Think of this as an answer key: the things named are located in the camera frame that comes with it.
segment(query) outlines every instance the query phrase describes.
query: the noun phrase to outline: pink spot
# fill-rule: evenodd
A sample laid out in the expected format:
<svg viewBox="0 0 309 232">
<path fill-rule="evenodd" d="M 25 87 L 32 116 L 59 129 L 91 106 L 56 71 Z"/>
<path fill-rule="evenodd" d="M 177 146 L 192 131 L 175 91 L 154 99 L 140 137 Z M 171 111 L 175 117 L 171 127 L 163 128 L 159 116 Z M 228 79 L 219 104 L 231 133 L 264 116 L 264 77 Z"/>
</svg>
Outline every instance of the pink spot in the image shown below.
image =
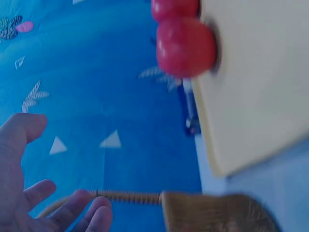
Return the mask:
<svg viewBox="0 0 309 232">
<path fill-rule="evenodd" d="M 18 32 L 29 32 L 33 29 L 33 23 L 31 21 L 24 22 L 16 26 Z"/>
</svg>

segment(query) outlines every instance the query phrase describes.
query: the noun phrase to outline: finger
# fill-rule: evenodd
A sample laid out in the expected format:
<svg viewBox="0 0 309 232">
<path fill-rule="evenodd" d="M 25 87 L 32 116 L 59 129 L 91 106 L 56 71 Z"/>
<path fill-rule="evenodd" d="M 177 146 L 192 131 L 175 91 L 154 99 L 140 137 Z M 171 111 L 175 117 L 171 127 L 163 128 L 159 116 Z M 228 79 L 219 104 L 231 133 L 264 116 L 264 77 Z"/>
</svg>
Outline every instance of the finger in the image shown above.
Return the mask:
<svg viewBox="0 0 309 232">
<path fill-rule="evenodd" d="M 47 125 L 44 115 L 18 113 L 0 127 L 0 147 L 21 159 L 26 144 L 39 138 Z"/>
<path fill-rule="evenodd" d="M 100 207 L 93 215 L 85 232 L 108 232 L 112 225 L 112 211 L 109 207 Z"/>
<path fill-rule="evenodd" d="M 106 199 L 105 197 L 97 197 L 95 200 L 92 202 L 91 206 L 87 210 L 85 216 L 82 218 L 82 220 L 73 228 L 71 232 L 85 232 L 87 227 L 89 226 L 89 223 L 94 216 L 95 212 L 100 208 L 100 207 L 108 207 L 112 209 L 112 204 L 111 202 Z"/>
<path fill-rule="evenodd" d="M 87 191 L 74 192 L 68 201 L 49 218 L 54 225 L 52 229 L 57 232 L 65 231 L 82 213 L 90 200 L 91 196 Z"/>
<path fill-rule="evenodd" d="M 51 180 L 42 180 L 24 190 L 25 207 L 27 212 L 50 197 L 56 190 L 56 185 Z"/>
</svg>

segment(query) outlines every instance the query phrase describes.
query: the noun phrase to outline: wicker handle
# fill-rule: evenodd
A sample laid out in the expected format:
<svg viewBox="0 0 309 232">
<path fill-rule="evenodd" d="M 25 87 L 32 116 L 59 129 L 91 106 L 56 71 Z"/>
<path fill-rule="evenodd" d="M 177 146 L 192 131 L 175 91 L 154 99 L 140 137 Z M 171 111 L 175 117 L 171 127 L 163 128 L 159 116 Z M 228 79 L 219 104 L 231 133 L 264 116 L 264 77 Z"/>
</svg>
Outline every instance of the wicker handle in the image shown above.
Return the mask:
<svg viewBox="0 0 309 232">
<path fill-rule="evenodd" d="M 131 202 L 131 203 L 140 203 L 140 204 L 155 204 L 161 205 L 160 194 L 148 194 L 148 193 L 138 193 L 138 192 L 120 192 L 120 191 L 99 191 L 92 190 L 89 191 L 91 198 L 95 199 L 96 197 L 106 197 L 111 201 L 120 201 L 120 202 Z M 37 218 L 44 218 L 50 215 L 52 212 L 56 211 L 60 206 L 62 206 L 67 200 L 68 197 L 64 197 L 47 208 L 45 208 Z"/>
</svg>

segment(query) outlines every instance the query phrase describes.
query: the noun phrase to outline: hand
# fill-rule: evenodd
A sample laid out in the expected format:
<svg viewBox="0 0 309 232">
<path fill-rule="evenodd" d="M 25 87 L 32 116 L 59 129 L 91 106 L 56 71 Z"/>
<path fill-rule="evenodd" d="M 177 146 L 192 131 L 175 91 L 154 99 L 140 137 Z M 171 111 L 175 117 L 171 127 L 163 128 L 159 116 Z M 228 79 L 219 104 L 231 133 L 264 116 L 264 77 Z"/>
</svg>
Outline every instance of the hand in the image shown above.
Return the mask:
<svg viewBox="0 0 309 232">
<path fill-rule="evenodd" d="M 64 232 L 91 200 L 87 191 L 78 190 L 48 218 L 28 214 L 56 190 L 50 180 L 24 190 L 20 164 L 26 145 L 41 136 L 46 124 L 43 115 L 16 114 L 0 127 L 0 231 Z M 72 232 L 108 232 L 111 208 L 106 198 L 96 198 Z"/>
</svg>

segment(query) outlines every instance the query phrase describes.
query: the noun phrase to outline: blue floor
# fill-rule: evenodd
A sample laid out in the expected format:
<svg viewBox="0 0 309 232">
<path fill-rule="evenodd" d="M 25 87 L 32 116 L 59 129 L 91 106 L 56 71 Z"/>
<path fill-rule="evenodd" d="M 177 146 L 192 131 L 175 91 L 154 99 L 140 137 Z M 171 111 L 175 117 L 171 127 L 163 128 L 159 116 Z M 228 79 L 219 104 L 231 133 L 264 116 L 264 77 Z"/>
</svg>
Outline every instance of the blue floor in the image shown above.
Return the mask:
<svg viewBox="0 0 309 232">
<path fill-rule="evenodd" d="M 177 92 L 153 77 L 137 78 L 157 65 L 149 1 L 0 2 L 0 17 L 16 15 L 34 28 L 0 38 L 0 122 L 22 110 L 47 115 L 46 131 L 27 147 L 22 165 L 26 187 L 45 178 L 57 184 L 32 215 L 78 188 L 201 191 Z M 33 101 L 32 89 L 45 94 Z M 115 131 L 121 146 L 100 147 Z M 65 149 L 50 154 L 55 138 Z M 113 207 L 112 231 L 164 231 L 159 207 Z"/>
</svg>

